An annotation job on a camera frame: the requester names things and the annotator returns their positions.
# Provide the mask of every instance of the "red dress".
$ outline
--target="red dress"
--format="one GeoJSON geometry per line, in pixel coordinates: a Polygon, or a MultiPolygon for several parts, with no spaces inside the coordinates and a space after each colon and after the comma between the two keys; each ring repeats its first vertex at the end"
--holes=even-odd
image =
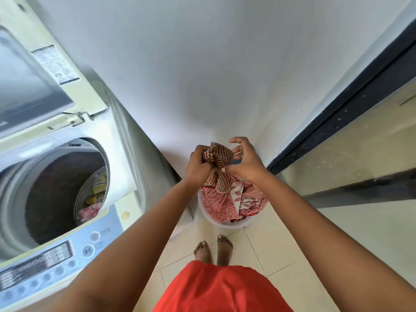
{"type": "Polygon", "coordinates": [[[156,304],[158,311],[293,312],[263,275],[242,266],[190,262],[156,304]]]}

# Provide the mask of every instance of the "washing machine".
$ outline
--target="washing machine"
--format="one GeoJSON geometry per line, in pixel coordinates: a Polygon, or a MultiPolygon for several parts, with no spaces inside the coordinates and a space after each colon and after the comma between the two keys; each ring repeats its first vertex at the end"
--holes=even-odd
{"type": "Polygon", "coordinates": [[[0,311],[67,286],[175,183],[105,83],[24,0],[0,0],[0,311]]]}

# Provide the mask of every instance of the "brown checkered fabric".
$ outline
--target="brown checkered fabric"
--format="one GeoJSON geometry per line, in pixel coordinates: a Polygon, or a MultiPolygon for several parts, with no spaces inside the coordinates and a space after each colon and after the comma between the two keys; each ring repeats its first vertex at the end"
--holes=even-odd
{"type": "Polygon", "coordinates": [[[220,194],[230,191],[231,178],[227,173],[221,172],[221,168],[230,165],[234,154],[222,144],[211,142],[211,147],[202,152],[203,162],[212,162],[213,170],[205,183],[205,186],[215,186],[220,194]]]}

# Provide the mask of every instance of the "washing machine lid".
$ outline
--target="washing machine lid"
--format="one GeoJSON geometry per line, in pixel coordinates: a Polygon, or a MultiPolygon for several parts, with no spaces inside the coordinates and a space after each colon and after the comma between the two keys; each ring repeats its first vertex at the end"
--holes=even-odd
{"type": "Polygon", "coordinates": [[[0,138],[107,105],[24,0],[0,0],[0,138]]]}

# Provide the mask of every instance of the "bare foot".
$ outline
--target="bare foot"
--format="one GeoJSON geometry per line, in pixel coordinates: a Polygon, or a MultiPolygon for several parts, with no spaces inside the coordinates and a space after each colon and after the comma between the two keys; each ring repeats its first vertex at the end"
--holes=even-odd
{"type": "Polygon", "coordinates": [[[212,264],[211,251],[209,250],[206,241],[199,242],[199,244],[193,250],[196,260],[200,260],[203,263],[212,264]]]}
{"type": "Polygon", "coordinates": [[[232,256],[232,243],[225,236],[218,236],[217,266],[228,266],[232,256]]]}

